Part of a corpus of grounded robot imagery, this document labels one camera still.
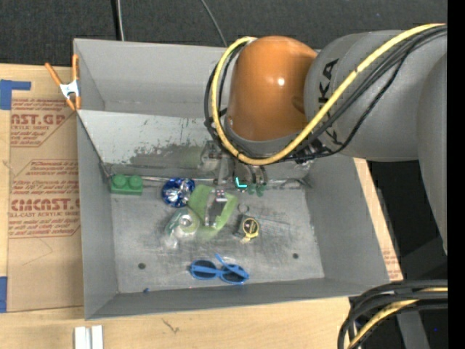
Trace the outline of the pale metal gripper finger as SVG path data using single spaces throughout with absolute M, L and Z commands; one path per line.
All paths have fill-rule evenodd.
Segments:
M 207 227 L 216 227 L 217 217 L 222 214 L 222 211 L 227 203 L 227 197 L 224 190 L 211 190 L 207 195 L 206 208 L 204 212 L 204 225 Z

